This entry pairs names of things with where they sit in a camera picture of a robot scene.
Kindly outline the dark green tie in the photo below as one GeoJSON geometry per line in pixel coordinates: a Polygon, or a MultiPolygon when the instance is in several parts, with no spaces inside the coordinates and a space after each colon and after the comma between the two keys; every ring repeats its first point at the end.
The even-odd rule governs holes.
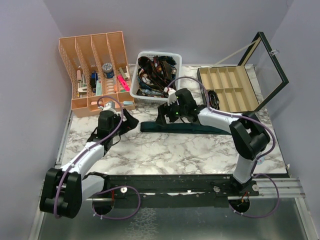
{"type": "Polygon", "coordinates": [[[169,123],[159,125],[154,121],[144,121],[140,124],[143,133],[172,133],[172,134],[203,134],[203,135],[231,135],[231,133],[212,126],[193,123],[169,123]]]}

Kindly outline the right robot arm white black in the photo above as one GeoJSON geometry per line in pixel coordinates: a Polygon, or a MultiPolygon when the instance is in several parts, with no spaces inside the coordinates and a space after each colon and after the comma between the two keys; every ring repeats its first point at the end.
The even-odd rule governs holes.
{"type": "Polygon", "coordinates": [[[212,127],[231,134],[238,160],[229,189],[236,196],[246,192],[256,165],[254,161],[270,142],[269,134],[256,115],[253,112],[229,113],[198,105],[186,88],[176,91],[166,87],[164,92],[168,99],[158,106],[156,125],[165,127],[186,118],[192,126],[212,127]]]}

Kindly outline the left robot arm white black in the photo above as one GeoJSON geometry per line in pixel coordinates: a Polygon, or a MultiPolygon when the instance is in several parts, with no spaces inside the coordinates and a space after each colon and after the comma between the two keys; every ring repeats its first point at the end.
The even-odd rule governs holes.
{"type": "Polygon", "coordinates": [[[39,209],[55,217],[73,219],[83,201],[97,194],[103,198],[111,190],[108,177],[88,171],[113,146],[113,138],[121,137],[138,126],[139,120],[126,109],[100,112],[97,127],[88,138],[84,148],[67,164],[50,168],[44,179],[39,209]]]}

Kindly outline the pile of patterned ties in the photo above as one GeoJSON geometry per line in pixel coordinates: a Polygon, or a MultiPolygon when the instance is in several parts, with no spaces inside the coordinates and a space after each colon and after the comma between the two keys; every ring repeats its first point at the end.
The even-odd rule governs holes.
{"type": "Polygon", "coordinates": [[[138,96],[167,98],[164,93],[168,86],[177,76],[177,62],[172,56],[155,55],[152,59],[141,56],[138,59],[138,96]]]}

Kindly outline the light blue eraser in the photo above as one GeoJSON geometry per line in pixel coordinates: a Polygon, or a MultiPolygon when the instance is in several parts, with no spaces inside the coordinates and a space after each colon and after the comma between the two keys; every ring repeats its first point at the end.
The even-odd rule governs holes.
{"type": "Polygon", "coordinates": [[[135,103],[133,101],[124,101],[123,105],[124,106],[130,106],[130,105],[134,105],[135,103]]]}

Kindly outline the pink highlighter marker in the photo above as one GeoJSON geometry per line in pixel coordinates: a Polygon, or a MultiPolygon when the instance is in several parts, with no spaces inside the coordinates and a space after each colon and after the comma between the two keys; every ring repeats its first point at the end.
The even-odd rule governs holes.
{"type": "Polygon", "coordinates": [[[124,90],[128,92],[130,90],[130,87],[127,84],[127,82],[125,81],[125,79],[121,75],[118,75],[117,79],[121,83],[121,85],[124,88],[124,90]]]}

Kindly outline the rolled patterned tie in box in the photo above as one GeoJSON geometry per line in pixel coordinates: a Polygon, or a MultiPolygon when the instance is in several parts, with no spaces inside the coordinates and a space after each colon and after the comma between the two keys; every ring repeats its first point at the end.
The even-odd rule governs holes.
{"type": "Polygon", "coordinates": [[[209,99],[209,105],[215,109],[219,110],[220,109],[220,100],[217,95],[217,93],[214,90],[208,90],[208,99],[209,99]]]}

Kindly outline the blue round tin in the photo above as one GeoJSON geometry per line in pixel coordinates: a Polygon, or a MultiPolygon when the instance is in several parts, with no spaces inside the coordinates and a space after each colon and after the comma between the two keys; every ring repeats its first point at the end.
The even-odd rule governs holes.
{"type": "Polygon", "coordinates": [[[110,62],[104,63],[102,65],[102,71],[103,71],[104,77],[107,79],[112,79],[115,75],[113,65],[110,62]]]}

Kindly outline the orange desk file organizer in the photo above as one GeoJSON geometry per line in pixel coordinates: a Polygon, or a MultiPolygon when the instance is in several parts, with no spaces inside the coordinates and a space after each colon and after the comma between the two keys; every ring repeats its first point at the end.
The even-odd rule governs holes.
{"type": "Polygon", "coordinates": [[[62,37],[58,50],[69,75],[72,94],[71,110],[78,118],[98,115],[97,102],[105,104],[107,97],[118,100],[115,107],[135,109],[135,101],[118,80],[122,76],[131,88],[131,77],[122,31],[62,37]],[[102,66],[111,63],[113,78],[105,78],[102,66]],[[134,105],[124,105],[133,101],[134,105]]]}

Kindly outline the black tie storage box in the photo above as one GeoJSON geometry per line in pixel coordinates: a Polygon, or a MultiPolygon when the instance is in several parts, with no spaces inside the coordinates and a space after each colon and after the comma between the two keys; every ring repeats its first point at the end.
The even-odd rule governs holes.
{"type": "Polygon", "coordinates": [[[252,42],[209,67],[200,67],[197,78],[204,85],[205,96],[213,90],[219,109],[225,112],[258,112],[289,83],[264,32],[252,42]]]}

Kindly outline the light blue scissors package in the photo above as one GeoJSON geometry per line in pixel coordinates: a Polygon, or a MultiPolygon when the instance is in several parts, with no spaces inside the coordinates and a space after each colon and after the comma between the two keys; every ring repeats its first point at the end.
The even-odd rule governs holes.
{"type": "Polygon", "coordinates": [[[265,160],[265,157],[264,157],[264,156],[263,156],[263,157],[258,158],[258,159],[256,160],[257,165],[261,165],[261,164],[263,164],[264,160],[265,160]]]}

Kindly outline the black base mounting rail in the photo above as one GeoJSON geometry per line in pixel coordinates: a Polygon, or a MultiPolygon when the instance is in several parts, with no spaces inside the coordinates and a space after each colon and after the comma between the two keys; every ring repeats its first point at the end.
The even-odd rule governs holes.
{"type": "Polygon", "coordinates": [[[229,199],[256,197],[258,184],[250,179],[238,183],[231,174],[175,174],[175,175],[107,175],[91,172],[101,190],[94,190],[84,181],[82,199],[116,208],[227,208],[229,199]]]}

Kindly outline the aluminium frame rail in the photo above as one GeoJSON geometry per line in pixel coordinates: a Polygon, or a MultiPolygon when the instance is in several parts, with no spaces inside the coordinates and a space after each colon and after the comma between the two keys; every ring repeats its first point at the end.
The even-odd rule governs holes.
{"type": "Polygon", "coordinates": [[[258,174],[253,180],[257,183],[259,194],[251,197],[243,196],[240,199],[305,197],[303,187],[297,178],[271,178],[268,175],[258,174]]]}

